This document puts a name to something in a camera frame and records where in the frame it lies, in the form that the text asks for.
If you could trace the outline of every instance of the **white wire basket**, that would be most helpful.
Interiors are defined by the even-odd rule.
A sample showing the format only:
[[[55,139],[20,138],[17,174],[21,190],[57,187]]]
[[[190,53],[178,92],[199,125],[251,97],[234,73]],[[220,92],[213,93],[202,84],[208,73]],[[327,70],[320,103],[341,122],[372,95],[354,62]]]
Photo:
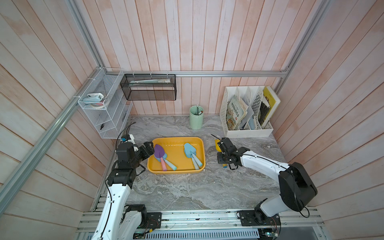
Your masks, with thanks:
[[[224,130],[225,137],[241,138],[241,137],[268,137],[272,131],[272,125],[267,123],[264,129],[260,126],[257,116],[260,110],[261,100],[263,97],[264,86],[238,86],[238,87],[225,87],[223,101],[220,108],[220,120]],[[236,130],[228,130],[226,115],[227,106],[233,96],[237,98],[247,98],[251,104],[253,114],[253,121],[255,129],[251,129],[248,123],[245,124],[244,130],[238,127]]]
[[[79,98],[79,105],[102,138],[115,139],[127,123],[133,103],[127,100],[120,87],[123,72],[119,68],[101,68],[91,84]],[[83,101],[89,93],[101,93],[101,102]]]

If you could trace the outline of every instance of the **pink shovel handle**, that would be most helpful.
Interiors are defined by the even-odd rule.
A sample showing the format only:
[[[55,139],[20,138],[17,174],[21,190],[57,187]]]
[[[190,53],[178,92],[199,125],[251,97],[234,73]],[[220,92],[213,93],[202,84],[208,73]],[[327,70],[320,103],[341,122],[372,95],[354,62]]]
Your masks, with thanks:
[[[161,167],[163,168],[163,171],[166,171],[167,166],[166,166],[166,163],[164,162],[164,159],[162,157],[160,158],[160,161],[161,161]]]

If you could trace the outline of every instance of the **green pen holder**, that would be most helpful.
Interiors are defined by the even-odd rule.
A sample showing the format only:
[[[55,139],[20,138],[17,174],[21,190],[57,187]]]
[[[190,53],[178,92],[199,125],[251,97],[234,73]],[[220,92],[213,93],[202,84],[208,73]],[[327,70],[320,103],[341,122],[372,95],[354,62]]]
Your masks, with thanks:
[[[189,108],[189,126],[192,129],[200,129],[203,126],[204,109],[202,106],[192,106]]]

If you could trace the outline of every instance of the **gray marble surface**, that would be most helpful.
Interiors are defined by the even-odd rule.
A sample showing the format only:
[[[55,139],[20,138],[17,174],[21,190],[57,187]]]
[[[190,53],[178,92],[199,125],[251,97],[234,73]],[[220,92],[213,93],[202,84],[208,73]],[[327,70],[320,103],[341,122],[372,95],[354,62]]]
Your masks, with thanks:
[[[158,137],[196,136],[204,142],[206,167],[198,174],[155,175],[148,170],[138,176],[128,197],[128,204],[145,204],[147,210],[193,210],[253,208],[266,197],[279,193],[278,183],[252,169],[223,168],[217,163],[215,139],[223,137],[218,116],[205,117],[199,130],[189,128],[188,117],[133,118],[129,133],[136,144]],[[259,138],[233,138],[236,147],[278,161],[284,157],[272,135]]]

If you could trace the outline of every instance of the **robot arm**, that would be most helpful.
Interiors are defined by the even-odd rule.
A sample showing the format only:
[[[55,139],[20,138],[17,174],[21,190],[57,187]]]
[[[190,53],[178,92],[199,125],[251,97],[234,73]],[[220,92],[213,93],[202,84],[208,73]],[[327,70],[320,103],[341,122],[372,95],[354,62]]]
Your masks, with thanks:
[[[222,151],[217,153],[219,163],[229,164],[231,170],[249,167],[279,183],[280,194],[264,199],[255,207],[254,217],[258,224],[265,224],[270,217],[289,209],[300,212],[316,196],[317,189],[301,164],[278,162],[245,147],[237,149],[229,138],[222,138],[217,144]]]
[[[132,135],[128,138],[127,142],[117,148],[118,159],[107,179],[107,199],[92,240],[132,239],[137,227],[143,227],[147,223],[144,205],[130,205],[123,219],[121,218],[132,183],[137,176],[136,168],[143,167],[140,163],[154,153],[152,142],[145,142],[138,147],[134,144]]]

